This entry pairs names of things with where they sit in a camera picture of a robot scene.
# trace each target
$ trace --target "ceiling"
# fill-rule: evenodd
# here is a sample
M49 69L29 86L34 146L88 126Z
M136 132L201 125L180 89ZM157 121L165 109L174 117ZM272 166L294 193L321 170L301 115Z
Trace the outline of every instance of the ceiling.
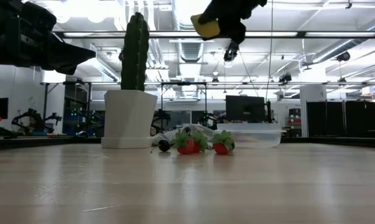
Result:
M366 31L365 25L375 20L375 0L359 1L352 0L352 8L345 9L347 0L274 0L268 1L263 8L258 7L253 10L251 18L243 21L247 30L315 30L315 31ZM176 30L177 22L184 17L202 12L202 9L209 3L208 0L51 0L36 1L36 4L46 7L61 19L66 18L66 22L58 23L55 30L60 31L117 31L123 30L116 26L115 21L127 21L133 11L138 11L139 7L148 19L154 21L157 30ZM225 67L223 54L229 44L229 40L216 39L202 45L203 54L198 64L184 63L179 57L180 43L177 40L159 39L160 52L149 53L153 56L161 54L164 62L169 68L166 80L175 77L193 77L194 80L210 81L214 77L213 72L218 72L219 81L241 82L249 81L248 75L257 82L267 82L269 75L278 81L278 77L285 72L290 72L293 81L303 81L304 67L299 66L297 58L304 62L311 55L318 53L334 43L338 39L246 39L240 46L240 52L233 61L232 67ZM118 53L123 46L122 39L84 39L72 40L71 44L89 47L93 44L98 51L98 58L109 69L119 76L122 70L121 62L118 60ZM325 71L324 79L337 81L342 75L352 72L364 71L362 74L349 78L348 82L360 82L375 77L375 70L365 72L366 68L375 64L375 40L368 40L348 52L351 59L340 64L335 60L328 60L318 65L311 66L313 70ZM291 62L285 70L281 68ZM100 73L89 62L81 64L75 74L86 81L102 82Z

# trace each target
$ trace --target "wooden table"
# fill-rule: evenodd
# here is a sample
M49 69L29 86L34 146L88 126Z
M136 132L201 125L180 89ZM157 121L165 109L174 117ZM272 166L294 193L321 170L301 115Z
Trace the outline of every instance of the wooden table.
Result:
M375 223L375 150L0 151L0 223Z

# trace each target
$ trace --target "table surface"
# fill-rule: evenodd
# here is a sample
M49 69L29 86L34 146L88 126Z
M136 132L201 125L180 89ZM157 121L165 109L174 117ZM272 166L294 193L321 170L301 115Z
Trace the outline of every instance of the table surface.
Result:
M0 223L375 223L375 150L0 151Z

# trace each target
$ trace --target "artificial cactus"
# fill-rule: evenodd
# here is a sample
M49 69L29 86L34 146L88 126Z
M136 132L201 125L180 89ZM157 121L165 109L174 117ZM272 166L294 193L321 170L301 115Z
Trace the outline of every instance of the artificial cactus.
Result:
M124 48L121 52L123 62L121 71L122 90L144 91L149 38L150 34L144 16L139 12L135 13L127 24Z

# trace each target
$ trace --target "white pot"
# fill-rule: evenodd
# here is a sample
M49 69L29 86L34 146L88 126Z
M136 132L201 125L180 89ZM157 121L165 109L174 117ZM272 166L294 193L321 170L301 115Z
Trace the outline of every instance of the white pot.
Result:
M102 148L150 147L150 127L157 96L139 90L109 90L104 96L106 118Z

